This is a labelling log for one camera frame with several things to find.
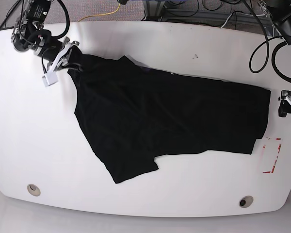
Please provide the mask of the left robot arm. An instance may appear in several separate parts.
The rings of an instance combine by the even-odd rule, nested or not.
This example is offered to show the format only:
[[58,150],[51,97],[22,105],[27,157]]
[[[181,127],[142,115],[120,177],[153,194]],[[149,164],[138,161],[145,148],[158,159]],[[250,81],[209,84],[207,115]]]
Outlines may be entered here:
[[[258,5],[270,20],[277,36],[262,42],[253,51],[249,61],[252,61],[257,50],[265,44],[267,49],[266,57],[271,58],[274,72],[284,81],[291,83],[291,78],[278,69],[275,61],[277,52],[281,48],[291,45],[291,0],[259,0]],[[282,90],[278,101],[280,102],[278,116],[286,117],[287,114],[291,114],[291,90]]]

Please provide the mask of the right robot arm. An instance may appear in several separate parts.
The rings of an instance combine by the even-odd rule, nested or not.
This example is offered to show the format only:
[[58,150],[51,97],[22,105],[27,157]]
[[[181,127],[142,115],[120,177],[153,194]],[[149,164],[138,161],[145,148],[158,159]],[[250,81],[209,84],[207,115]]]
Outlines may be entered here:
[[21,2],[20,17],[16,20],[11,42],[18,52],[33,50],[41,58],[42,69],[46,74],[50,67],[54,70],[70,69],[80,72],[81,65],[77,58],[82,55],[77,48],[79,43],[66,36],[70,28],[70,17],[63,1],[58,1],[65,14],[65,29],[56,36],[44,29],[44,21],[51,7],[50,0],[29,0]]

